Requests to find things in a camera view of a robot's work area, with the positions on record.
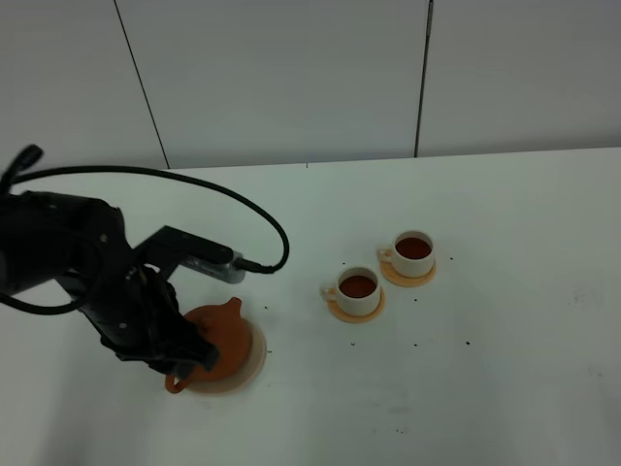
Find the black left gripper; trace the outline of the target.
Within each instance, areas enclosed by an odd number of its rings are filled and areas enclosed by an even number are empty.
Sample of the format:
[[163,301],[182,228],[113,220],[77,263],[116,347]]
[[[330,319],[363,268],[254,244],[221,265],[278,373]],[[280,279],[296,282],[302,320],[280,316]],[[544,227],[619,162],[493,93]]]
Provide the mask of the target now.
[[168,278],[188,255],[224,259],[233,250],[163,227],[135,249],[126,241],[103,245],[103,264],[92,271],[72,268],[57,279],[100,335],[101,344],[122,361],[188,381],[198,368],[213,368],[218,349],[180,313]]

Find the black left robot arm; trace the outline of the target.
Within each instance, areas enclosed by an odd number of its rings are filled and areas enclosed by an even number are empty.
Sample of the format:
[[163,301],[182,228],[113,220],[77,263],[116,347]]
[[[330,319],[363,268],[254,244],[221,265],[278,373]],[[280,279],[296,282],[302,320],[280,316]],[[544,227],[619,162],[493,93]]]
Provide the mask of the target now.
[[186,379],[219,358],[169,277],[180,265],[208,275],[233,258],[170,226],[133,248],[120,209],[98,199],[26,191],[1,201],[2,303],[39,316],[79,311],[118,359],[165,375]]

